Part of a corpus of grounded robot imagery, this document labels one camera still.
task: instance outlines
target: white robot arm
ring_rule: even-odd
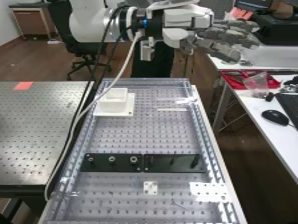
[[[200,7],[200,0],[166,0],[146,9],[125,8],[115,19],[105,42],[113,42],[120,34],[132,41],[141,31],[141,59],[150,61],[154,44],[166,45],[192,53],[200,49],[226,62],[238,62],[241,54],[233,45],[246,48],[258,46],[252,32],[258,25],[248,21],[216,21],[210,9]],[[73,13],[69,26],[79,42],[100,42],[113,9],[104,7],[103,0],[71,0]]]

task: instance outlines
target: black bracket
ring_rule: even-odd
[[[205,173],[200,154],[85,154],[81,172]]]
[[[88,153],[85,154],[81,172],[141,172],[142,155],[141,154],[109,154]]]
[[[200,154],[146,154],[144,172],[148,173],[204,173]]]

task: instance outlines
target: clear acrylic enclosure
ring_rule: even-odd
[[[104,80],[99,92],[111,82]],[[116,87],[136,94],[133,117],[89,112],[44,223],[237,223],[189,81],[124,79]],[[88,153],[200,155],[201,170],[146,172],[144,162],[140,172],[83,172]]]

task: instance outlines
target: black chair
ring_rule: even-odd
[[[68,73],[67,79],[72,80],[71,75],[83,67],[87,66],[89,72],[92,73],[91,65],[96,63],[96,55],[99,52],[99,43],[80,43],[72,36],[69,28],[69,16],[72,14],[72,5],[69,0],[52,0],[48,6],[49,14],[57,28],[59,34],[65,43],[65,47],[69,53],[73,53],[76,57],[81,57],[84,61],[72,63],[72,71]],[[107,44],[103,46],[100,52],[101,55],[107,55]]]

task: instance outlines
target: perforated metal table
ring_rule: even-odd
[[[196,87],[186,79],[123,79],[117,87],[136,94],[133,117],[91,110],[40,223],[245,224]],[[81,172],[91,153],[200,154],[206,172],[149,173],[145,162],[140,172]]]
[[[0,83],[0,196],[24,198],[43,195],[87,82],[17,84]]]

